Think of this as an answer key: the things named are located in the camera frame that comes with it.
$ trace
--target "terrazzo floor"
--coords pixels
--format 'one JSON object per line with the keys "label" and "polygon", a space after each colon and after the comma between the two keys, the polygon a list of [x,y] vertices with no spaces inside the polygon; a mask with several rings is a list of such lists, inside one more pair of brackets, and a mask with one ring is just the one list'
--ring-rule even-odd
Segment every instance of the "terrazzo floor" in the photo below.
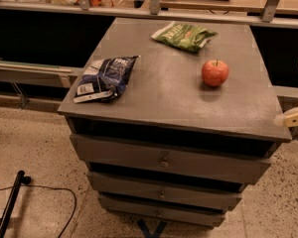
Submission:
{"label": "terrazzo floor", "polygon": [[[298,137],[275,152],[259,183],[248,186],[221,227],[210,230],[102,209],[85,176],[87,167],[72,147],[66,120],[55,111],[56,106],[34,103],[21,110],[17,101],[0,100],[0,188],[11,186],[23,170],[31,185],[71,189],[76,209],[61,237],[298,238]],[[0,209],[9,194],[10,189],[0,190]],[[68,190],[23,186],[5,237],[59,237],[74,206]]]}

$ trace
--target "rolling cabinet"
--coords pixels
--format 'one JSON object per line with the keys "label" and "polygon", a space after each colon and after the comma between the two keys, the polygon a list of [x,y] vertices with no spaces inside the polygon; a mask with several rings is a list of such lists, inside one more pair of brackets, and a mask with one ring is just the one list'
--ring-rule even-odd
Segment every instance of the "rolling cabinet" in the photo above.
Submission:
{"label": "rolling cabinet", "polygon": [[[281,108],[249,29],[208,25],[221,37],[192,56],[150,40],[166,24],[116,19],[91,59],[140,53],[127,90],[111,103],[74,104],[78,77],[59,112],[103,208],[220,226],[291,135],[272,123]],[[212,56],[230,64],[229,87],[197,80]]]}

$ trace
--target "snack bag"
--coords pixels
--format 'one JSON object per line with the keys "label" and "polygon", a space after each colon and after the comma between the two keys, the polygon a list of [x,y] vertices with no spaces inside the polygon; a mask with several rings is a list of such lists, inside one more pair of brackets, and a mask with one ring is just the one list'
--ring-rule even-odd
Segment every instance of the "snack bag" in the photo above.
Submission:
{"label": "snack bag", "polygon": [[217,32],[204,27],[171,22],[151,37],[168,46],[191,53],[198,53],[210,40],[218,35]]}
{"label": "snack bag", "polygon": [[85,70],[75,93],[74,103],[109,101],[126,89],[138,57],[95,60]]}

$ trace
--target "drawer front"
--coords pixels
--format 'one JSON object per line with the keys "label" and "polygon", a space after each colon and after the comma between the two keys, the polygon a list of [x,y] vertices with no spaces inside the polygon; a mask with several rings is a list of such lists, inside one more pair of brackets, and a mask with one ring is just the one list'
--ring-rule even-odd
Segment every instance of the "drawer front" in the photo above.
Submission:
{"label": "drawer front", "polygon": [[151,204],[143,201],[121,199],[101,194],[100,205],[107,210],[121,211],[159,219],[188,222],[210,227],[218,227],[224,221],[223,214],[206,213],[203,211],[170,207],[164,204]]}
{"label": "drawer front", "polygon": [[97,137],[71,135],[78,157],[96,162],[186,175],[206,179],[256,184],[269,168],[268,159],[225,157],[167,149],[161,146],[141,146],[103,140]]}
{"label": "drawer front", "polygon": [[87,177],[94,190],[220,209],[224,212],[233,210],[241,200],[241,195],[238,193],[170,184],[144,178],[92,172],[88,172]]}

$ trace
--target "apple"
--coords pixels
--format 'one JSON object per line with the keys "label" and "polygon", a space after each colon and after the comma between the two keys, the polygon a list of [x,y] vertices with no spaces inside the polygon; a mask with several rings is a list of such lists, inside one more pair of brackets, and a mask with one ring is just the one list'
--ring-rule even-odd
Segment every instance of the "apple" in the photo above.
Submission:
{"label": "apple", "polygon": [[227,80],[228,74],[227,64],[220,59],[208,60],[202,66],[202,81],[211,87],[222,85]]}

